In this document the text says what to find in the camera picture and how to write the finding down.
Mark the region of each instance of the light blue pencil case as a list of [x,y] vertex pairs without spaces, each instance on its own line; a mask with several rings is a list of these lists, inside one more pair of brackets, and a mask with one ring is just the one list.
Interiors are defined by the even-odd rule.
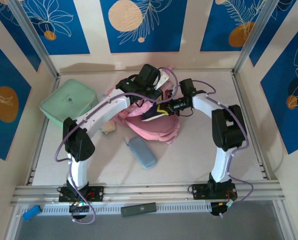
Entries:
[[143,168],[149,169],[156,165],[158,160],[142,137],[130,139],[127,145]]

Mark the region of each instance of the mint green container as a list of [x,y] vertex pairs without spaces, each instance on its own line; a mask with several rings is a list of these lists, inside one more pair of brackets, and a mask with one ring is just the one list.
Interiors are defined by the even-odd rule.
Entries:
[[98,103],[93,89],[75,79],[68,79],[40,104],[40,110],[50,121],[63,127],[66,118],[76,119]]

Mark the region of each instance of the black remote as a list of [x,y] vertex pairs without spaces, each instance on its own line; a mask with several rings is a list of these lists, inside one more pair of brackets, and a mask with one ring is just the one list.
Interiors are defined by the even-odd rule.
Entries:
[[155,202],[134,206],[124,206],[121,208],[121,215],[123,217],[129,217],[139,214],[148,214],[154,212],[157,212],[157,205]]

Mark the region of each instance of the white floor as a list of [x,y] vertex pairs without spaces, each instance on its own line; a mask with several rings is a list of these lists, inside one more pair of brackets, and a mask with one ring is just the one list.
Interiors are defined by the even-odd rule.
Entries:
[[[63,75],[60,84],[68,79],[77,79],[95,89],[98,98],[119,80],[136,72],[106,72],[97,74]],[[212,84],[218,101],[239,104],[229,72],[219,71],[176,71],[179,80],[192,78]],[[209,91],[203,84],[195,83],[197,90]],[[195,111],[190,117],[181,118],[181,127],[173,144],[149,141],[148,144],[158,158],[151,169],[143,169],[124,142],[136,134],[127,127],[118,126],[110,135],[98,131],[92,138],[96,151],[88,168],[90,184],[168,184],[189,183],[208,180],[216,156],[212,139],[212,123],[202,112]],[[66,162],[56,163],[54,155],[62,140],[62,129],[49,122],[35,171],[33,185],[63,185],[68,174]],[[60,158],[66,157],[64,149]],[[230,172],[244,180],[262,180],[257,157],[252,144],[249,149],[237,153]]]

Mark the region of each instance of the pink cloth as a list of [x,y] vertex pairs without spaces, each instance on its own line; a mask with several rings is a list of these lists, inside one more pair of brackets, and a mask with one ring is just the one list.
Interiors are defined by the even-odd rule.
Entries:
[[[166,93],[167,90],[172,90],[173,83],[169,80],[160,89]],[[109,95],[114,88],[111,88],[107,95]],[[143,103],[142,100],[137,102],[138,105]],[[162,116],[151,121],[142,121],[141,115],[147,112],[153,103],[145,100],[141,107],[135,103],[130,105],[125,110],[119,112],[112,119],[122,125],[128,126],[139,134],[142,138],[147,140],[156,140],[171,144],[177,137],[177,132],[180,128],[180,118],[177,115]]]

